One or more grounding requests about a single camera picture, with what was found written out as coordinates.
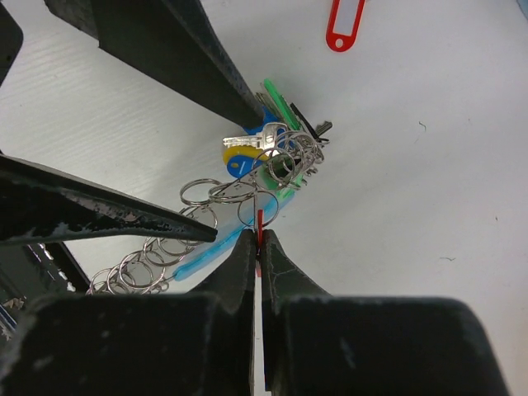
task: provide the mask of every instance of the key tag label window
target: key tag label window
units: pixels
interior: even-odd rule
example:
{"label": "key tag label window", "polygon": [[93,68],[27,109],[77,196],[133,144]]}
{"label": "key tag label window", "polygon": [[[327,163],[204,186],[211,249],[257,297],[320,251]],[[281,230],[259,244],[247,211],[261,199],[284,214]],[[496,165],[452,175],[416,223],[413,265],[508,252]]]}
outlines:
{"label": "key tag label window", "polygon": [[331,50],[345,52],[356,41],[365,0],[333,0],[327,28],[327,44]]}

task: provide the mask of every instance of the white surface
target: white surface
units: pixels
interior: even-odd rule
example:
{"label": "white surface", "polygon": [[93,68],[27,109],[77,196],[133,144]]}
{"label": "white surface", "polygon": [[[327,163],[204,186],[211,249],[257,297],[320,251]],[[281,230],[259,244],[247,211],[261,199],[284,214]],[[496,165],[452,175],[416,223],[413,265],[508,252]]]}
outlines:
{"label": "white surface", "polygon": [[[220,146],[234,125],[100,51],[40,0],[4,3],[26,35],[0,89],[5,153],[173,209],[185,182],[229,179]],[[273,229],[334,294],[463,300],[512,393],[527,394],[526,19],[515,0],[374,0],[354,47],[336,54],[324,42],[330,6],[205,1],[252,88],[270,77],[313,123],[335,125],[327,161]],[[140,240],[68,245],[92,274]]]}

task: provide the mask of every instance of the red key tag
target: red key tag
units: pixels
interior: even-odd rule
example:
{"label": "red key tag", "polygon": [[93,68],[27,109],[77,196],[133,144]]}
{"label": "red key tag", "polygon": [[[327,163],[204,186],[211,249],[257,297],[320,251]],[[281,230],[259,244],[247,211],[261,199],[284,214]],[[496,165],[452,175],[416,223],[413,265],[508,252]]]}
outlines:
{"label": "red key tag", "polygon": [[365,0],[333,0],[327,29],[331,50],[345,52],[354,45],[364,6]]}

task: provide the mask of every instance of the tabletop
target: tabletop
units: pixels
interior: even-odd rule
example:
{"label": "tabletop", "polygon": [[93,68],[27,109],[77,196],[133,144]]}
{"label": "tabletop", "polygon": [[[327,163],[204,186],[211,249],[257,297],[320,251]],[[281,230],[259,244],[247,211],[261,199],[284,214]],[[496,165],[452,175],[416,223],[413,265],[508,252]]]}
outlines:
{"label": "tabletop", "polygon": [[[314,123],[319,173],[272,228],[335,295],[460,299],[512,394],[528,393],[528,21],[515,0],[369,0],[343,54],[331,0],[204,0],[252,89],[271,78]],[[240,132],[97,48],[41,0],[4,0],[25,34],[0,88],[0,148],[179,210],[193,179],[231,179]],[[88,275],[142,238],[68,243]],[[171,290],[188,290],[211,265]]]}

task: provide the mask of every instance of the wire chain of rings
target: wire chain of rings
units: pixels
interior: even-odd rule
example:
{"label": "wire chain of rings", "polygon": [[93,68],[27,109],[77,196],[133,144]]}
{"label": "wire chain of rings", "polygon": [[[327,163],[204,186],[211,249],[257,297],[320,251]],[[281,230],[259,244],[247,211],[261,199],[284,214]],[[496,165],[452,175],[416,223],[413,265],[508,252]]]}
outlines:
{"label": "wire chain of rings", "polygon": [[[302,185],[308,184],[304,176],[310,177],[318,172],[315,165],[323,163],[324,156],[321,148],[323,145],[318,143],[310,134],[300,130],[288,130],[286,124],[271,123],[280,126],[285,130],[276,139],[275,147],[263,150],[252,163],[252,170],[249,173],[247,181],[231,181],[222,183],[215,179],[198,179],[185,184],[180,190],[180,199],[187,207],[180,210],[181,215],[186,215],[192,219],[195,213],[200,211],[209,214],[213,218],[213,227],[218,229],[218,217],[211,204],[221,205],[238,205],[238,219],[247,227],[253,227],[253,224],[245,222],[241,218],[241,207],[243,202],[253,199],[254,210],[257,206],[257,195],[267,194],[272,197],[276,203],[276,212],[264,223],[269,225],[279,214],[279,201],[273,192],[291,188],[299,190]],[[273,189],[261,186],[256,178],[259,162],[265,162],[269,176],[276,182]],[[285,174],[279,176],[277,173],[282,171]],[[212,184],[209,189],[207,200],[188,200],[184,194],[194,186],[202,184]],[[233,186],[235,190],[242,186],[249,186],[251,189],[239,194],[227,196],[225,190]],[[169,281],[172,276],[167,276],[169,267],[175,266],[193,252],[196,247],[203,242],[192,242],[177,240],[181,244],[179,252],[168,250],[163,244],[166,238],[146,238],[140,250],[127,254],[119,264],[112,268],[106,268],[95,274],[90,282],[87,295],[94,294],[158,294],[168,290]],[[132,266],[140,266],[146,271],[148,281],[139,283],[132,275]]]}

